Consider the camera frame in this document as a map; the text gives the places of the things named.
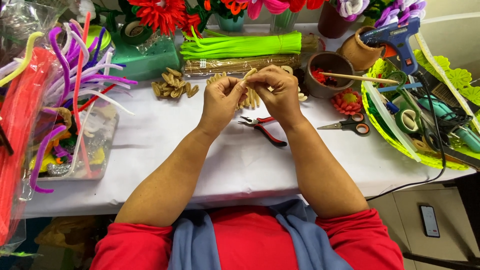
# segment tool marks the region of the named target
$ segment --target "measuring tape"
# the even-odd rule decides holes
[[[467,102],[463,99],[463,96],[458,92],[458,90],[455,88],[455,86],[453,86],[453,84],[447,78],[447,75],[445,74],[445,71],[440,67],[440,65],[437,63],[437,61],[435,61],[435,59],[433,58],[432,53],[428,49],[427,43],[423,39],[423,36],[420,33],[420,31],[415,34],[415,38],[417,39],[417,42],[420,45],[420,49],[423,52],[423,54],[425,55],[425,57],[427,58],[428,62],[433,66],[435,71],[438,72],[440,77],[442,77],[445,84],[448,86],[448,88],[450,89],[452,94],[455,96],[455,98],[460,103],[460,106],[462,106],[462,108],[465,110],[465,112],[468,115],[473,117],[473,119],[472,119],[473,125],[475,126],[475,128],[477,128],[478,131],[480,131],[479,121],[477,120],[477,118],[473,114],[473,112],[470,109],[470,107],[468,106]]]

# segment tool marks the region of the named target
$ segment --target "bamboo skewer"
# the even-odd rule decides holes
[[[369,78],[369,77],[362,77],[362,76],[354,76],[354,75],[345,75],[345,74],[335,74],[335,73],[327,73],[327,72],[319,72],[323,75],[338,77],[338,78],[346,78],[346,79],[353,79],[359,81],[369,81],[369,82],[376,82],[376,83],[384,83],[384,84],[399,84],[400,82],[388,79],[378,79],[378,78]]]

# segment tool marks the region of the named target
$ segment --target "pliers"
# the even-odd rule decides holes
[[[246,121],[239,121],[239,124],[247,125],[247,126],[253,127],[254,129],[260,130],[274,146],[277,146],[277,147],[287,146],[286,142],[273,138],[273,136],[264,128],[264,126],[262,126],[263,123],[274,121],[275,118],[271,116],[267,118],[257,118],[257,119],[252,119],[250,117],[245,117],[245,116],[240,116],[240,117],[245,119]]]

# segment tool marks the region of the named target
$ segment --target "yellow pipe cleaner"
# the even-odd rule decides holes
[[[27,47],[25,48],[26,52],[25,52],[24,60],[15,71],[13,71],[12,73],[8,74],[8,76],[0,80],[0,86],[4,86],[9,81],[13,80],[16,76],[20,75],[20,73],[22,73],[27,68],[28,63],[32,59],[33,45],[34,45],[35,39],[42,36],[43,36],[42,32],[35,32],[28,37]]]

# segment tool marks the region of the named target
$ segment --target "person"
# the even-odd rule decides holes
[[[210,145],[247,98],[247,84],[285,131],[310,206],[289,201],[184,211]],[[90,269],[403,269],[377,211],[302,115],[297,86],[296,77],[276,66],[246,81],[224,77],[208,85],[198,126],[126,200],[96,245]],[[307,217],[311,210],[316,218]]]

